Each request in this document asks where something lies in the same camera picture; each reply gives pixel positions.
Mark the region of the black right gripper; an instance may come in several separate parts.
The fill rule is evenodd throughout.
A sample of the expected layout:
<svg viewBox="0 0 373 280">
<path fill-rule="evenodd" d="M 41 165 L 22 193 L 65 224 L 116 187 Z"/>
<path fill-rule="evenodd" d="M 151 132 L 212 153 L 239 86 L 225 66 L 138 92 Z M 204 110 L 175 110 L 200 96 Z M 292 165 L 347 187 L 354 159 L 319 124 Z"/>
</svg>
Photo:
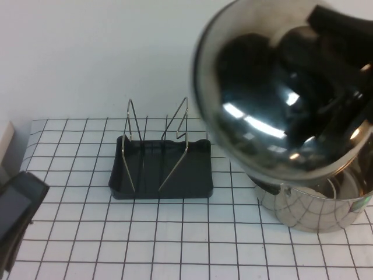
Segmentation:
<svg viewBox="0 0 373 280">
<path fill-rule="evenodd" d="M 348 16 L 333 9 L 317 5 L 307 18 L 318 33 L 338 34 L 353 40 L 372 40 L 372 21 Z"/>
</svg>

